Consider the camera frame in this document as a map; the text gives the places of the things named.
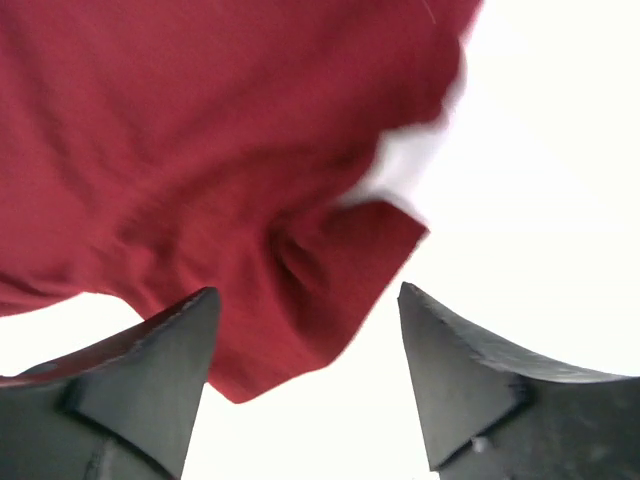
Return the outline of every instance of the red fabric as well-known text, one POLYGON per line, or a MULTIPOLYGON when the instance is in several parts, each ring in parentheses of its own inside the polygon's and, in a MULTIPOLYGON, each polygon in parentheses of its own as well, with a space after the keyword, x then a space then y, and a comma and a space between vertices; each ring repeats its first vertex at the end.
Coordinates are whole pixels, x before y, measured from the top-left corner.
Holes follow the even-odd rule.
POLYGON ((327 365, 424 233, 336 198, 440 116, 478 2, 1 2, 0 315, 211 285, 229 399, 327 365))

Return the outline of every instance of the crumpled red cloth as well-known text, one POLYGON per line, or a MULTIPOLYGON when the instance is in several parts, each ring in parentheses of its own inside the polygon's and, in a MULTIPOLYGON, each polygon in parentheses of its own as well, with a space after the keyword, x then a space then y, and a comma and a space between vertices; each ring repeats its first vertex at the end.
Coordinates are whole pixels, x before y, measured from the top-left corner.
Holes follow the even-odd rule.
POLYGON ((0 2, 0 315, 215 286, 227 398, 326 366, 425 233, 336 200, 442 115, 479 1, 0 2))

